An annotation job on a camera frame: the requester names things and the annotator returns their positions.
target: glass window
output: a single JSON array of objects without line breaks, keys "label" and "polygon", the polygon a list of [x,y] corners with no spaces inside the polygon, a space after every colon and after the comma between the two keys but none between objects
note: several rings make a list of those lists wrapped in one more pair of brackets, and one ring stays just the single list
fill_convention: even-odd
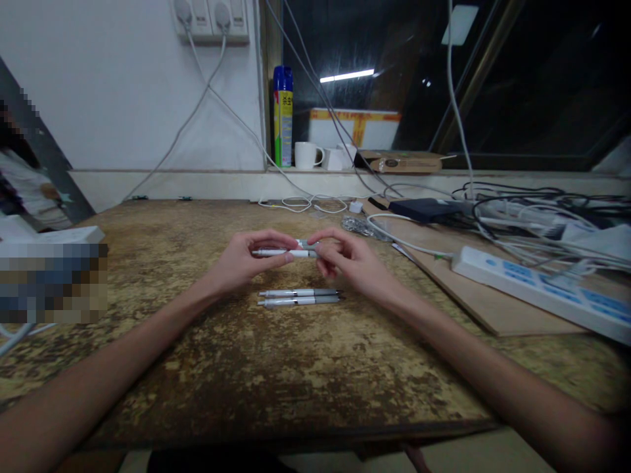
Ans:
[{"label": "glass window", "polygon": [[[469,150],[589,156],[602,139],[627,132],[630,41],[621,10],[527,1],[466,117]],[[461,150],[460,141],[452,147]]]},{"label": "glass window", "polygon": [[[458,135],[451,134],[443,43],[447,0],[288,2],[318,79],[373,70],[323,84],[333,106],[344,110],[342,122],[360,147],[462,151]],[[457,96],[468,92],[473,98],[463,121],[475,168],[587,171],[629,134],[631,69],[624,65],[631,35],[625,3],[454,3],[476,10],[452,57]],[[519,15],[478,89],[472,86],[474,72],[509,11]],[[283,24],[304,59],[284,5]],[[454,24],[457,33],[460,27]],[[286,41],[283,64],[294,74],[293,141],[339,143],[324,102]],[[461,156],[445,165],[466,166]]]},{"label": "glass window", "polygon": [[[454,81],[461,77],[477,44],[492,1],[478,7],[462,46],[453,53]],[[364,147],[428,150],[449,105],[447,46],[441,44],[448,21],[446,0],[290,0],[290,8],[319,78],[374,70],[360,78],[323,84],[342,122]],[[287,9],[283,25],[304,60]],[[283,62],[294,76],[293,141],[339,143],[328,114],[285,41]],[[364,112],[390,112],[389,114]]]}]

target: white mug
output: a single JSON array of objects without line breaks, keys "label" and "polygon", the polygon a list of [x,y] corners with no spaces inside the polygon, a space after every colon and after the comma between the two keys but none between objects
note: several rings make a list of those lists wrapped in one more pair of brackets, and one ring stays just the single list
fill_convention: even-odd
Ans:
[{"label": "white mug", "polygon": [[[320,150],[322,157],[316,161],[317,150]],[[296,169],[313,169],[316,164],[320,164],[324,159],[324,150],[315,143],[309,141],[297,141],[294,146],[294,158]]]},{"label": "white mug", "polygon": [[341,171],[348,161],[348,156],[343,155],[346,151],[337,148],[324,148],[324,160],[322,167],[327,171]]},{"label": "white mug", "polygon": [[355,154],[357,154],[357,148],[347,143],[338,143],[337,148],[342,150],[344,154],[344,169],[352,168],[355,163]]}]

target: person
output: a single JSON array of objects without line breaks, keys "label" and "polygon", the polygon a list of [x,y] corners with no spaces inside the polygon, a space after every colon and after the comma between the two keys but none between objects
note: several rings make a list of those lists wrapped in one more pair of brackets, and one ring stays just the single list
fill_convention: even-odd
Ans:
[{"label": "person", "polygon": [[[2,108],[0,127],[0,175],[15,191],[24,209],[42,229],[63,230],[72,225],[58,207],[60,195],[51,180],[39,169],[39,162],[21,137],[8,110]],[[20,151],[22,158],[15,150]]]},{"label": "person", "polygon": [[[333,241],[322,241],[326,238]],[[308,244],[316,242],[320,258],[315,264],[324,277],[341,273],[358,292],[412,326],[553,467],[572,472],[614,468],[620,435],[610,420],[486,345],[405,287],[365,240],[329,228],[308,239]],[[290,253],[252,257],[254,249],[269,246],[296,249],[298,243],[271,229],[237,233],[184,293],[4,412],[3,471],[44,472],[58,464],[202,312],[257,274],[291,263]]]}]

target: plug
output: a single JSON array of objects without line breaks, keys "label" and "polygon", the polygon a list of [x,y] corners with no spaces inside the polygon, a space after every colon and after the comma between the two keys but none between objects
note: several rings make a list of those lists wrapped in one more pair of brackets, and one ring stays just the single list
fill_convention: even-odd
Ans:
[{"label": "plug", "polygon": [[175,15],[182,23],[184,29],[191,31],[191,23],[193,22],[193,11],[187,0],[174,0]]},{"label": "plug", "polygon": [[222,31],[223,35],[227,35],[230,30],[230,12],[224,2],[215,5],[215,21]]}]

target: hand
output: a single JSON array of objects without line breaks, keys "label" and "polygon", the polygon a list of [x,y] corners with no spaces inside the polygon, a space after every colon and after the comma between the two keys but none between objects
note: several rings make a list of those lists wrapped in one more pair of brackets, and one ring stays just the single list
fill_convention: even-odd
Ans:
[{"label": "hand", "polygon": [[42,184],[41,186],[39,186],[39,189],[41,193],[44,195],[44,197],[49,200],[61,199],[61,197],[59,196],[59,192],[57,192],[55,186],[50,183]]},{"label": "hand", "polygon": [[215,295],[226,295],[251,282],[257,274],[284,266],[294,260],[291,253],[270,258],[255,258],[252,251],[258,248],[295,250],[298,248],[298,242],[295,238],[272,229],[235,233],[219,260],[203,278],[214,289]]},{"label": "hand", "polygon": [[308,244],[314,244],[323,238],[338,240],[320,243],[315,248],[320,256],[315,264],[324,277],[337,277],[338,268],[356,290],[381,305],[386,305],[401,294],[401,291],[407,291],[386,269],[365,240],[331,227],[314,233]]}]

